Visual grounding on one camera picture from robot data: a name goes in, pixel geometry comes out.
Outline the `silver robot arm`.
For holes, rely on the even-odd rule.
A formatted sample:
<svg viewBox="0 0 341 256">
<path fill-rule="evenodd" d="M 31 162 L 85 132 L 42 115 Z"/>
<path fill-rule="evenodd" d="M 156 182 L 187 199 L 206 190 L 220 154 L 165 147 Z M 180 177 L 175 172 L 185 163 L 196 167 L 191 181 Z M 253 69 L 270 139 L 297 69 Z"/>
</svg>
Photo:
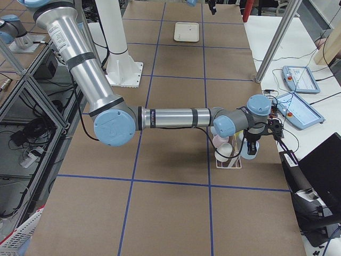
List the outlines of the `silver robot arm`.
<svg viewBox="0 0 341 256">
<path fill-rule="evenodd" d="M 248 154 L 257 152 L 256 142 L 267 134 L 270 100 L 262 95 L 251 96 L 246 105 L 233 111 L 220 107 L 185 109 L 146 109 L 130 107 L 112 86 L 125 79 L 134 79 L 142 65 L 127 52 L 126 37 L 119 3 L 97 1 L 96 7 L 103 25 L 108 48 L 116 60 L 109 60 L 102 69 L 99 59 L 87 43 L 76 21 L 74 1 L 22 1 L 33 13 L 37 26 L 48 32 L 66 67 L 90 104 L 90 116 L 99 141 L 109 146 L 121 146 L 130 141 L 136 131 L 151 129 L 204 129 L 214 127 L 222 137 L 239 131 Z"/>
<path fill-rule="evenodd" d="M 195 7 L 197 5 L 197 0 L 186 0 L 186 3 L 190 7 Z"/>
</svg>

